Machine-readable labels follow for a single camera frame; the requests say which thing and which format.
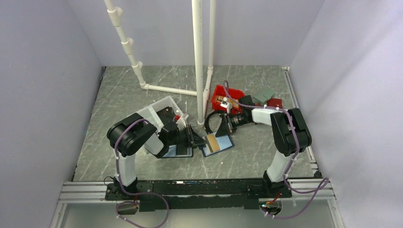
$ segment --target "black cable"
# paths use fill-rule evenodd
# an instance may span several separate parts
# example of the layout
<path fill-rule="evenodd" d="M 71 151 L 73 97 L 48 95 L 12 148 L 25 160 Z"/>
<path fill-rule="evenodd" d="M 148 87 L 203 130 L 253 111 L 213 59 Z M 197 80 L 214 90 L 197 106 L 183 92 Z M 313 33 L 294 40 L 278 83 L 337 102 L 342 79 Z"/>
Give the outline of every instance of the black cable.
<path fill-rule="evenodd" d="M 211 130 L 210 125 L 209 125 L 210 117 L 212 117 L 212 116 L 215 115 L 215 114 L 224 114 L 224 113 L 225 113 L 225 111 L 217 110 L 217 111 L 214 111 L 214 112 L 210 113 L 210 114 L 206 117 L 206 120 L 204 121 L 204 127 L 206 128 L 207 134 L 213 133 L 213 131 Z"/>
<path fill-rule="evenodd" d="M 109 177 L 109 178 L 111 178 L 111 179 L 112 179 L 112 181 L 113 181 L 113 177 L 111 177 L 111 176 L 107 176 L 107 177 L 105 177 L 105 178 L 104 178 L 104 185 L 105 185 L 105 186 L 108 186 L 108 185 L 105 183 L 105 180 L 106 180 L 108 177 Z"/>

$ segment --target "black ring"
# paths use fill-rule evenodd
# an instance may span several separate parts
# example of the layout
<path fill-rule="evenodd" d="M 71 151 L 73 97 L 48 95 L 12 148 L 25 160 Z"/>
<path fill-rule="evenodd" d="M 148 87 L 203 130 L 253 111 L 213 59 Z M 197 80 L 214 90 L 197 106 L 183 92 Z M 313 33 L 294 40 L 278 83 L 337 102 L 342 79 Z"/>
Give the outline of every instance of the black ring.
<path fill-rule="evenodd" d="M 211 130 L 211 128 L 210 128 L 210 126 L 209 126 L 210 117 L 212 117 L 212 116 L 215 115 L 215 114 L 224 114 L 224 113 L 225 113 L 225 111 L 217 110 L 217 111 L 214 111 L 214 112 L 210 113 L 210 114 L 206 117 L 206 121 L 204 121 L 204 127 L 206 128 L 207 134 L 213 133 L 213 131 Z"/>

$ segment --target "gray marble table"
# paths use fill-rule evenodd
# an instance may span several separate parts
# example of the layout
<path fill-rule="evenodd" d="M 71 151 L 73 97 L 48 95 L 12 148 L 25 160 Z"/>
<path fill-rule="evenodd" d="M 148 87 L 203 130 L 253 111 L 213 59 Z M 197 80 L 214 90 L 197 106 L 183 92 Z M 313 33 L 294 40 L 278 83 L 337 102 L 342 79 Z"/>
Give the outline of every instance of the gray marble table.
<path fill-rule="evenodd" d="M 143 76 L 152 85 L 195 90 L 194 66 L 144 66 Z M 275 91 L 274 97 L 283 100 L 284 108 L 292 108 L 288 85 L 279 66 L 215 66 L 211 94 L 217 84 L 222 85 L 224 79 L 230 82 L 231 88 L 240 89 L 246 95 L 256 94 L 262 88 L 269 87 Z M 101 181 L 106 176 L 113 176 L 116 172 L 115 156 L 106 138 L 108 129 L 129 114 L 168 95 L 189 115 L 188 122 L 195 131 L 200 136 L 206 135 L 204 129 L 197 127 L 195 96 L 145 91 L 140 88 L 130 67 L 107 67 L 74 181 Z M 208 107 L 207 113 L 212 111 L 211 103 L 208 103 Z M 216 117 L 211 121 L 215 125 L 219 119 Z M 195 149 L 192 158 L 157 159 L 141 149 L 136 154 L 137 176 L 140 180 L 262 177 L 276 152 L 271 127 L 262 124 L 244 125 L 238 128 L 232 139 L 235 147 L 209 157 L 203 157 L 202 152 Z M 306 152 L 299 156 L 289 176 L 313 176 Z"/>

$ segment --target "purple cable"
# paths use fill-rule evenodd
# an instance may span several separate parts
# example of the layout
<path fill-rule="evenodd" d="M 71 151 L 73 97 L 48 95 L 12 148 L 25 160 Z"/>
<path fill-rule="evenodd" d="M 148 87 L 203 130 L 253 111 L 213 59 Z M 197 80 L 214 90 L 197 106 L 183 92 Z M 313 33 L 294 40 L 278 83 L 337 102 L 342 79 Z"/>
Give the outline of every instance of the purple cable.
<path fill-rule="evenodd" d="M 278 217 L 278 216 L 275 216 L 274 218 L 276 218 L 276 219 L 293 219 L 293 218 L 297 217 L 298 215 L 302 214 L 302 212 L 304 212 L 304 211 L 308 208 L 308 206 L 311 204 L 312 200 L 313 200 L 314 197 L 316 196 L 317 192 L 318 192 L 319 190 L 323 189 L 323 188 L 329 183 L 329 181 L 330 181 L 329 178 L 323 178 L 323 180 L 319 183 L 318 187 L 317 187 L 316 189 L 314 189 L 314 190 L 310 190 L 310 191 L 298 191 L 298 190 L 292 188 L 292 187 L 290 186 L 290 184 L 287 182 L 287 173 L 288 173 L 289 170 L 291 169 L 291 166 L 292 166 L 292 163 L 293 163 L 294 159 L 298 156 L 300 147 L 299 147 L 299 141 L 298 141 L 297 134 L 296 134 L 296 132 L 295 132 L 294 124 L 292 123 L 292 118 L 291 118 L 290 114 L 287 112 L 287 110 L 282 109 L 282 108 L 277 108 L 277 107 L 272 107 L 272 106 L 263 107 L 263 106 L 253 106 L 253 105 L 241 104 L 241 103 L 239 103 L 237 100 L 233 99 L 233 98 L 230 96 L 230 94 L 228 93 L 229 84 L 228 84 L 228 81 L 227 81 L 227 80 L 224 80 L 224 85 L 223 85 L 223 87 L 224 87 L 225 95 L 226 95 L 229 99 L 231 99 L 234 103 L 236 103 L 236 104 L 238 104 L 238 105 L 240 105 L 240 106 L 244 106 L 244 107 L 247 107 L 247 108 L 268 108 L 268 109 L 274 109 L 274 110 L 278 110 L 278 111 L 281 111 L 281 112 L 283 112 L 283 113 L 286 114 L 286 116 L 287 116 L 287 118 L 288 118 L 288 122 L 289 122 L 290 127 L 291 127 L 292 136 L 294 137 L 294 140 L 295 140 L 295 143 L 296 143 L 296 146 L 297 146 L 297 151 L 294 153 L 294 156 L 292 156 L 292 160 L 290 160 L 290 162 L 288 163 L 288 166 L 286 167 L 286 170 L 284 171 L 284 174 L 283 174 L 284 183 L 285 183 L 285 185 L 286 185 L 290 190 L 293 190 L 293 191 L 296 192 L 296 193 L 299 193 L 299 194 L 308 194 L 308 193 L 314 192 L 314 194 L 312 195 L 312 197 L 311 197 L 311 199 L 308 201 L 308 203 L 305 205 L 305 207 L 304 207 L 300 212 L 298 212 L 297 214 L 295 214 L 295 215 L 293 215 L 293 216 L 287 216 L 287 217 Z"/>
<path fill-rule="evenodd" d="M 119 151 L 117 150 L 117 146 L 119 145 L 119 143 L 120 143 L 120 141 L 122 140 L 123 136 L 124 136 L 128 131 L 130 131 L 130 129 L 132 129 L 136 124 L 138 124 L 138 123 L 140 123 L 140 122 L 146 122 L 147 124 L 149 124 L 148 120 L 146 120 L 146 119 L 139 119 L 139 120 L 136 120 L 136 121 L 134 121 L 134 123 L 132 123 L 130 126 L 128 126 L 128 128 L 126 128 L 126 130 L 125 130 L 125 131 L 119 136 L 119 138 L 117 139 L 117 141 L 116 141 L 116 143 L 115 143 L 115 148 L 114 148 L 114 149 L 115 149 L 115 155 L 116 155 L 117 158 L 119 157 Z M 157 194 L 157 193 L 154 193 L 154 192 L 130 193 L 130 192 L 126 191 L 125 188 L 123 187 L 123 184 L 122 184 L 122 178 L 120 177 L 119 160 L 118 160 L 118 159 L 116 159 L 116 172 L 117 172 L 117 175 L 118 175 L 120 188 L 122 189 L 122 191 L 123 191 L 125 194 L 127 194 L 127 195 L 129 195 L 129 196 L 154 195 L 154 196 L 158 196 L 159 198 L 163 199 L 163 201 L 164 201 L 164 203 L 165 203 L 165 205 L 166 205 L 166 216 L 165 216 L 165 219 L 162 221 L 162 223 L 161 223 L 160 225 L 158 225 L 158 226 L 156 226 L 156 227 L 152 227 L 152 228 L 159 228 L 159 227 L 161 227 L 161 226 L 167 221 L 168 215 L 169 215 L 169 205 L 168 205 L 168 202 L 166 201 L 166 199 L 165 199 L 162 195 Z M 124 202 L 119 203 L 119 204 L 116 206 L 116 209 L 115 209 L 117 216 L 118 216 L 120 219 L 122 219 L 122 220 L 124 220 L 124 221 L 126 221 L 126 222 L 128 222 L 128 223 L 130 223 L 130 224 L 132 224 L 132 225 L 135 225 L 135 226 L 137 226 L 137 227 L 139 227 L 139 228 L 146 228 L 146 227 L 140 226 L 140 225 L 138 225 L 138 224 L 132 222 L 131 220 L 126 219 L 125 217 L 119 215 L 119 213 L 118 213 L 118 208 L 119 208 L 121 205 L 124 205 L 124 204 L 133 204 L 133 205 L 137 205 L 137 203 L 134 203 L 134 202 L 131 202 L 131 201 L 124 201 Z"/>

